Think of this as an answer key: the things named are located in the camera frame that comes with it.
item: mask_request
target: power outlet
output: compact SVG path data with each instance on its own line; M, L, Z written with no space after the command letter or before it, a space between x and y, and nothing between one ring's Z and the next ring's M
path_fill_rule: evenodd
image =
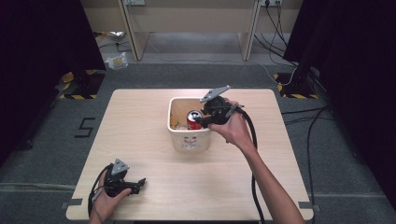
M283 0L269 0L270 5L268 5L268 7L282 6L282 1ZM262 6L265 7L265 0L262 0Z
M127 6L144 6L145 0L124 0L124 4Z

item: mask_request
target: forearm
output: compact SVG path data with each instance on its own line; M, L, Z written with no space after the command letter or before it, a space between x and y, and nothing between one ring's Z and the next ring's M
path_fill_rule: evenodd
M247 145L247 148L241 150L275 223L304 223L294 201L262 161L256 148L253 145Z
M88 221L89 224L102 224L98 216L92 212L90 216L90 220Z

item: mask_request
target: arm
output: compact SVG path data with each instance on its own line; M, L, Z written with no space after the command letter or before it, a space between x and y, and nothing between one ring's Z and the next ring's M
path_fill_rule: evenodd
M103 172L102 176L99 179L99 185L103 186L105 183L106 172ZM102 224L106 220L108 220L113 213L114 209L116 209L119 202L125 198L129 193L131 193L131 189L123 190L119 195L112 198L109 197L105 190L102 189L99 192L99 196L97 197L96 201L92 204L92 211L90 215L90 224Z
M241 114L233 113L226 124L211 124L209 129L221 134L227 143L236 145L242 151L275 223L304 223L294 201L276 180L254 147L245 118Z

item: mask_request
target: power strip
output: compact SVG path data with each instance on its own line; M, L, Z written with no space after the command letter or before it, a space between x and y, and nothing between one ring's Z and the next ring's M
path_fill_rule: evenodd
M282 1L283 0L269 0L270 5L268 5L268 7L282 6ZM262 0L262 7L265 7L265 0Z

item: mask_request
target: black tape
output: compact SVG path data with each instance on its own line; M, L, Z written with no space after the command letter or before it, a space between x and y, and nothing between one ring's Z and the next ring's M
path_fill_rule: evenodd
M82 205L82 199L70 199L69 206Z
M88 130L88 134L85 135L75 135L75 138L86 138L86 137L90 137L91 136L91 132L92 129L91 127L84 127L84 122L85 120L95 120L95 118L84 118L81 122L81 124L79 125L79 130Z
M298 206L299 206L301 209L312 209L312 208L313 208L311 202L298 202Z

